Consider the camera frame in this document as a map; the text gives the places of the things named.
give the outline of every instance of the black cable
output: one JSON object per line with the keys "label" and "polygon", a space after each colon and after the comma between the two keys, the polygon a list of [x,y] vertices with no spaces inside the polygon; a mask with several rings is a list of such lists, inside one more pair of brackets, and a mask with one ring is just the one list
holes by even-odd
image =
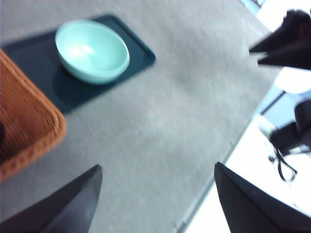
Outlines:
{"label": "black cable", "polygon": [[286,91],[282,91],[265,109],[260,112],[260,114],[264,115],[269,108],[271,108],[285,93]]}
{"label": "black cable", "polygon": [[[281,155],[279,149],[275,148],[275,153],[276,153],[276,157],[277,157],[277,159],[278,159],[277,169],[278,169],[278,173],[279,173],[281,179],[282,179],[283,181],[285,181],[285,182],[291,182],[291,181],[293,181],[293,180],[295,179],[297,173],[298,173],[297,170],[296,170],[295,168],[293,168],[292,166],[290,166],[290,165],[284,160],[284,158],[283,158],[283,156]],[[292,172],[293,172],[293,175],[292,175],[292,177],[291,177],[289,180],[285,179],[285,177],[284,177],[284,175],[283,175],[281,163],[283,163],[285,166],[287,166],[287,167],[288,167],[289,169],[291,169]]]}

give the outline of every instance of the wicker basket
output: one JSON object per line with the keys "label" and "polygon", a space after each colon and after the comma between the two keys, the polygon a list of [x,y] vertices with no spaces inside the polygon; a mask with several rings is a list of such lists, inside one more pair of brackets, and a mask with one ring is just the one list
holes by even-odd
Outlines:
{"label": "wicker basket", "polygon": [[19,172],[65,135],[60,111],[1,50],[0,121],[5,128],[0,143],[1,181]]}

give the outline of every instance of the bowl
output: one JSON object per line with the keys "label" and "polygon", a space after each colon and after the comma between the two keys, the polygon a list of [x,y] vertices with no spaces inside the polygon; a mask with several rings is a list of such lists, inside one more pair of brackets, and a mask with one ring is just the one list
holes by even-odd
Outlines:
{"label": "bowl", "polygon": [[115,80],[130,62],[122,38],[95,21],[81,19],[63,24],[56,32],[55,43],[65,69],[90,84]]}

